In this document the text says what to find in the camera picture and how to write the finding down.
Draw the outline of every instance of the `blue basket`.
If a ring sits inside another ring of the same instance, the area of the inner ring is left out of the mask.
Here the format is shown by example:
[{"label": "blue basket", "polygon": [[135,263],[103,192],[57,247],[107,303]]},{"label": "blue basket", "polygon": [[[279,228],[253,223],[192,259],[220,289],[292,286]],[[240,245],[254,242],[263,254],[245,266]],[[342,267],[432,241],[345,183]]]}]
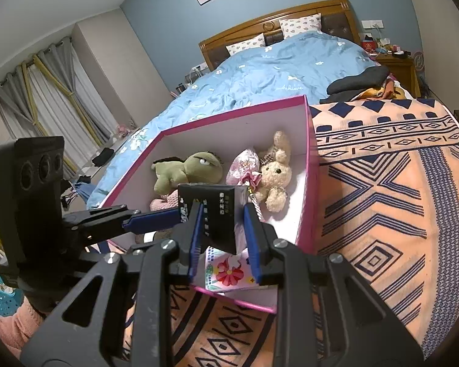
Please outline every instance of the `blue basket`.
[{"label": "blue basket", "polygon": [[22,290],[3,284],[0,277],[0,316],[12,316],[24,301]]}]

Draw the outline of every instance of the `blue wall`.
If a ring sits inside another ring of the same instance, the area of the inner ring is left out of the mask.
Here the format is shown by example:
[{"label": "blue wall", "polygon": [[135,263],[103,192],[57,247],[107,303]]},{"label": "blue wall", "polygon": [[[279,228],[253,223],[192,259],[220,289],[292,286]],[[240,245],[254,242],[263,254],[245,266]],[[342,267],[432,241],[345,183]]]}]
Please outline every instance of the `blue wall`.
[{"label": "blue wall", "polygon": [[[197,0],[126,0],[121,8],[163,81],[173,90],[191,67],[204,61],[198,45],[201,40],[266,13],[314,1],[321,0],[211,0],[202,6]],[[383,34],[392,43],[412,52],[421,50],[411,0],[350,2],[359,21],[382,19]]]}]

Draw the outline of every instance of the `red box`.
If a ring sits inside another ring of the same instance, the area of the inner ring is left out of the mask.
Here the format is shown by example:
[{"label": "red box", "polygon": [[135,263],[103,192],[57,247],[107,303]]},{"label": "red box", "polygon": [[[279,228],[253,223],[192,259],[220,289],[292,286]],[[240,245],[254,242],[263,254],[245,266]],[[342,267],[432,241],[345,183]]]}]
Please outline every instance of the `red box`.
[{"label": "red box", "polygon": [[376,52],[377,43],[375,41],[363,41],[362,48],[364,48],[369,54],[372,54]]}]

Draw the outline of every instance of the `green plush toy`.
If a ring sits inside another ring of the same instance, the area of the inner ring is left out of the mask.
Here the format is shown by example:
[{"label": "green plush toy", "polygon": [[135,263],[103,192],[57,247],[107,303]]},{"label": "green plush toy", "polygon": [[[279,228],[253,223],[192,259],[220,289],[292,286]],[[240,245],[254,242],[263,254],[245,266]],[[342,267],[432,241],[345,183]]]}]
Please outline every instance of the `green plush toy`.
[{"label": "green plush toy", "polygon": [[198,152],[182,161],[179,158],[164,158],[153,162],[151,169],[157,174],[155,192],[160,196],[170,194],[180,184],[217,184],[223,177],[223,166],[209,152]]}]

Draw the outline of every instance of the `white sheer curtain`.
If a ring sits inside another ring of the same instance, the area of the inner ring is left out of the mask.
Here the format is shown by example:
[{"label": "white sheer curtain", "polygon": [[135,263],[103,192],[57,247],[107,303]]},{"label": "white sheer curtain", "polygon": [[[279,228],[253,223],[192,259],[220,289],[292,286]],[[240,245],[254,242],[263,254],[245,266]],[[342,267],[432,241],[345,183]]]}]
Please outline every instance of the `white sheer curtain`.
[{"label": "white sheer curtain", "polygon": [[[88,106],[100,123],[115,133],[117,123],[104,101],[83,69],[78,56],[73,50],[73,67],[75,72],[77,96]],[[65,155],[79,168],[82,167],[98,150],[80,117],[66,97],[50,83],[36,65],[28,68],[32,95],[38,108],[39,122],[48,135],[65,138]],[[28,126],[21,125],[18,118],[6,105],[0,104],[0,115],[15,138],[35,136]]]}]

